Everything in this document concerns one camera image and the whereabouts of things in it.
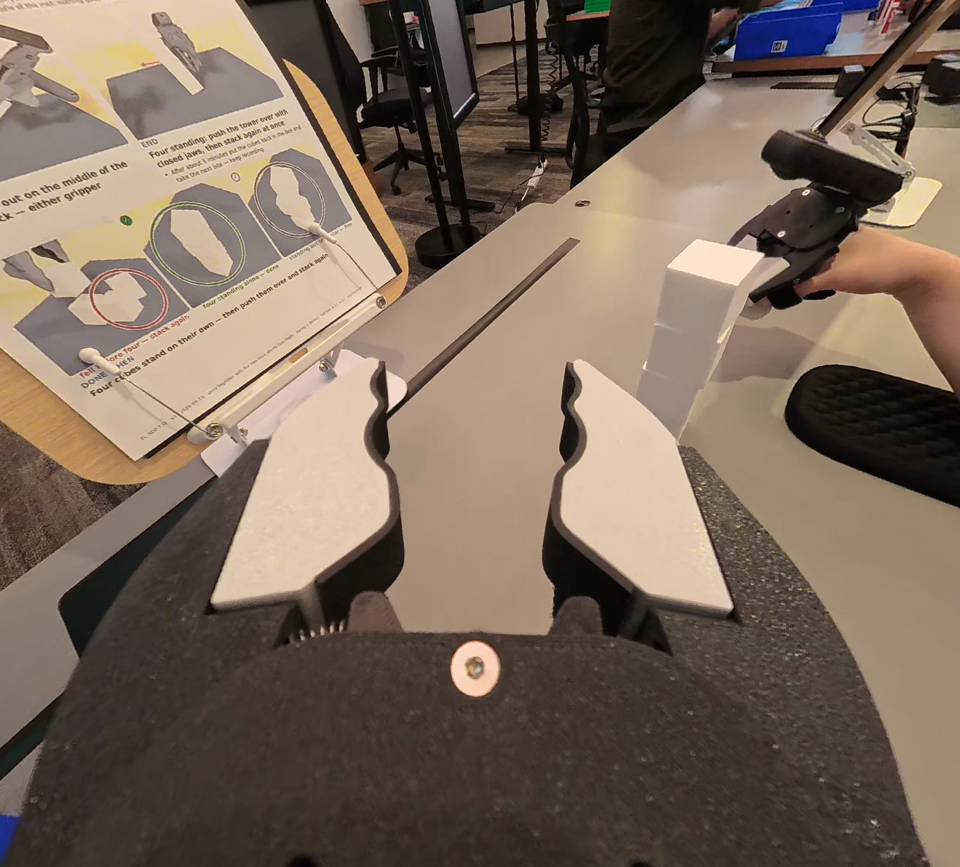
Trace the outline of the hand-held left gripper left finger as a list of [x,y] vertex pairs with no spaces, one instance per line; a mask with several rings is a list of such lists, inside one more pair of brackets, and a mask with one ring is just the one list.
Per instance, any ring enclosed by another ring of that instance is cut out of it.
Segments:
[[387,464],[389,383],[362,358],[274,430],[210,596],[216,613],[294,604],[308,629],[344,626],[404,561],[398,479]]

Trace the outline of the black office chair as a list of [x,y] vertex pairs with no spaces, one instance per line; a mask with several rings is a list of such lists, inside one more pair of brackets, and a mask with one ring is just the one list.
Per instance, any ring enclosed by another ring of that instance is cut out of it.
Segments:
[[374,52],[361,61],[360,67],[366,71],[369,95],[359,108],[359,129],[393,130],[396,147],[373,165],[373,171],[380,172],[390,167],[390,191],[394,196],[400,196],[402,190],[398,180],[402,172],[409,172],[411,165],[426,167],[426,154],[423,150],[408,148],[402,139],[402,130],[417,134],[419,125],[407,82],[390,86],[390,76],[403,76],[399,47],[393,45]]

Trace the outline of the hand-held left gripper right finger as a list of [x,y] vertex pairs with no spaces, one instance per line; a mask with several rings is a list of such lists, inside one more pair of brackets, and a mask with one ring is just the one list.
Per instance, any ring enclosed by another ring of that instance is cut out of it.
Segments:
[[590,603],[609,637],[654,637],[660,613],[728,620],[735,600],[674,436],[584,360],[565,365],[560,409],[542,547],[555,616]]

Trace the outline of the dark display panel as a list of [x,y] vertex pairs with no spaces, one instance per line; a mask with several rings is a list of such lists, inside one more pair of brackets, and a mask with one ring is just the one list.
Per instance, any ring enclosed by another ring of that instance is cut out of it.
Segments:
[[463,0],[419,0],[447,127],[457,132],[479,103]]

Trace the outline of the white power strip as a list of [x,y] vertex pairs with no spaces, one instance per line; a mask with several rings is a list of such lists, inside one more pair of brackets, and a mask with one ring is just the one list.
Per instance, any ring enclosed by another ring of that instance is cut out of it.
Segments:
[[524,208],[528,201],[532,201],[533,195],[540,184],[542,177],[544,177],[549,160],[546,156],[541,156],[537,159],[537,163],[534,167],[534,171],[530,177],[525,181],[523,191],[514,207],[514,213],[518,213],[522,208]]

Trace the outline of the black mesh wrist rest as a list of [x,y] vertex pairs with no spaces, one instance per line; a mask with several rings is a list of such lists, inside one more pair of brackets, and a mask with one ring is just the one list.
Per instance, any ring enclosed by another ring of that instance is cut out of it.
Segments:
[[807,370],[784,408],[816,453],[930,499],[959,506],[955,393],[849,365]]

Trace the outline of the black floor stand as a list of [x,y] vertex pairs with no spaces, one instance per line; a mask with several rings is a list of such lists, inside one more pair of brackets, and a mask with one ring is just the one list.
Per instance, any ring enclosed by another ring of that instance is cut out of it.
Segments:
[[411,96],[416,133],[418,134],[420,153],[425,161],[425,170],[429,182],[429,194],[432,197],[438,226],[427,230],[417,237],[414,243],[418,262],[429,269],[437,270],[459,257],[478,239],[478,234],[470,224],[469,214],[462,214],[459,226],[450,225],[448,206],[440,179],[439,165],[429,133],[426,107],[418,82],[414,55],[406,28],[402,0],[386,0],[398,54]]

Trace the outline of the black monitor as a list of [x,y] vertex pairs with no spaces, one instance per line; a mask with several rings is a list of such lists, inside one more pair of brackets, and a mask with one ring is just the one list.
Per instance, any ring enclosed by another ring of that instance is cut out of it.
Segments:
[[358,57],[327,0],[243,0],[257,32],[280,58],[323,94],[362,165],[367,162],[358,114],[367,85]]

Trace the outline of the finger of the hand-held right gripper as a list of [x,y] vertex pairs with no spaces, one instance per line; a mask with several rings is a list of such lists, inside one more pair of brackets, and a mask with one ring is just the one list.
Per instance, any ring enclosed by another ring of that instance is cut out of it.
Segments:
[[751,294],[786,268],[786,261],[762,253],[730,253],[726,258],[722,308],[722,344],[726,344],[738,318],[751,303]]

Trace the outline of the person's right forearm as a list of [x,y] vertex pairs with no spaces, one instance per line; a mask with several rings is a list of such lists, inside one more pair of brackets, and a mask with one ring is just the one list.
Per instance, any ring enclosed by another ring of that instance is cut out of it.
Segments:
[[959,394],[959,258],[904,241],[892,295],[955,395]]

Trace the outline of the person's right hand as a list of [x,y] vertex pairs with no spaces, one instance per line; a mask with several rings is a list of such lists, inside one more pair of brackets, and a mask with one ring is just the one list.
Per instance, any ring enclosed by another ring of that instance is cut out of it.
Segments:
[[873,295],[897,293],[903,285],[905,241],[877,230],[863,230],[849,237],[822,270],[799,283],[801,299],[833,291]]

